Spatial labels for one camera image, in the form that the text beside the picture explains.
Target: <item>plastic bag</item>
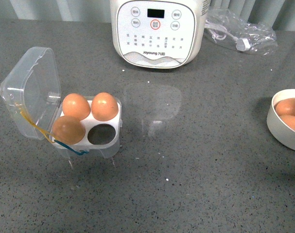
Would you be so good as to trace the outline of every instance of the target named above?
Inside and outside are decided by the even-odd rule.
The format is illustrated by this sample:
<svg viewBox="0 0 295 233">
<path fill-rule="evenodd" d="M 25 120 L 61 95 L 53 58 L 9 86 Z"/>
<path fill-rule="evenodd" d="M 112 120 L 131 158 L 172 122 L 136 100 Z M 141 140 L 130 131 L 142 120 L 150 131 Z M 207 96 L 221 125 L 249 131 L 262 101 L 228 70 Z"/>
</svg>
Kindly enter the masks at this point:
<svg viewBox="0 0 295 233">
<path fill-rule="evenodd" d="M 204 35 L 215 44 L 248 54 L 268 55 L 278 48 L 271 27 L 249 23 L 228 9 L 209 8 Z"/>
</svg>

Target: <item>egg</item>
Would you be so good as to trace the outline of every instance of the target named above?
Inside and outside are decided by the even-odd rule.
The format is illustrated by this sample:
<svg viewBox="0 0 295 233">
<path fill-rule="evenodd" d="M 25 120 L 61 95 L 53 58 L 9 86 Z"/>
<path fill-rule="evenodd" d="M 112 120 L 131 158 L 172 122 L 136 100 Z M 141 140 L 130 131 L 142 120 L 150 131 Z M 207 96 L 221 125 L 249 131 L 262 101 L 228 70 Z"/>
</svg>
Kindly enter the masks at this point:
<svg viewBox="0 0 295 233">
<path fill-rule="evenodd" d="M 96 120 L 111 120 L 118 114 L 118 111 L 117 101 L 109 93 L 101 92 L 92 100 L 91 112 Z"/>
<path fill-rule="evenodd" d="M 62 110 L 66 116 L 83 120 L 90 114 L 91 108 L 84 96 L 72 93 L 64 98 Z"/>
<path fill-rule="evenodd" d="M 291 129 L 295 131 L 295 116 L 292 115 L 282 115 L 280 119 Z"/>
<path fill-rule="evenodd" d="M 289 98 L 280 101 L 276 105 L 276 113 L 278 116 L 292 115 L 295 116 L 295 98 Z"/>
<path fill-rule="evenodd" d="M 80 142 L 85 133 L 84 125 L 73 116 L 61 116 L 52 126 L 52 134 L 55 139 L 68 145 Z"/>
</svg>

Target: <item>red button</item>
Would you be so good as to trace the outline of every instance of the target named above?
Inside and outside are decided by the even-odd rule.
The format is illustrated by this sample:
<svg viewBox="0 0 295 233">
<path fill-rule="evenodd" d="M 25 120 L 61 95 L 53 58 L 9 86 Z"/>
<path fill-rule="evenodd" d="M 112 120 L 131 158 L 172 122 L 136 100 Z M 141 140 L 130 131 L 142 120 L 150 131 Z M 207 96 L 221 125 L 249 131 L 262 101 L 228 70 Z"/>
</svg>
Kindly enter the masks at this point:
<svg viewBox="0 0 295 233">
<path fill-rule="evenodd" d="M 157 30 L 160 28 L 160 22 L 157 19 L 151 21 L 151 28 Z"/>
</svg>

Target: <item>digital display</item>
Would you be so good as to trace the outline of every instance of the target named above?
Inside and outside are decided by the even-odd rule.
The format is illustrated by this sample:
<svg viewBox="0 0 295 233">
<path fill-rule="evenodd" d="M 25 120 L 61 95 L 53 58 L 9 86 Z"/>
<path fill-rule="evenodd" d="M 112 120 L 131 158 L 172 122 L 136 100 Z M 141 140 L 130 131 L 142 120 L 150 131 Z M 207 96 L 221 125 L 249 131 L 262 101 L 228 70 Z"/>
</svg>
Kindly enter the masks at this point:
<svg viewBox="0 0 295 233">
<path fill-rule="evenodd" d="M 164 18 L 165 10 L 147 9 L 147 17 L 149 18 Z"/>
</svg>

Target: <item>gray countertop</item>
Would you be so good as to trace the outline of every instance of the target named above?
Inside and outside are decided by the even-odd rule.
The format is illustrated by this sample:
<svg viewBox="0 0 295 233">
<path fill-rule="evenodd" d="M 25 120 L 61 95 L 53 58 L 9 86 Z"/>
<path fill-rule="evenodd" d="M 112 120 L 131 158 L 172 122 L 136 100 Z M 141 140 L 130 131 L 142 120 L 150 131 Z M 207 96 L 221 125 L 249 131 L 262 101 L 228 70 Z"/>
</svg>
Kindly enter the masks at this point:
<svg viewBox="0 0 295 233">
<path fill-rule="evenodd" d="M 269 132 L 272 96 L 295 88 L 295 33 L 271 56 L 203 40 L 172 70 L 133 66 L 110 24 L 0 20 L 0 83 L 27 49 L 50 47 L 62 99 L 122 102 L 112 160 L 61 157 L 22 136 L 0 97 L 0 232 L 295 232 L 295 151 Z"/>
</svg>

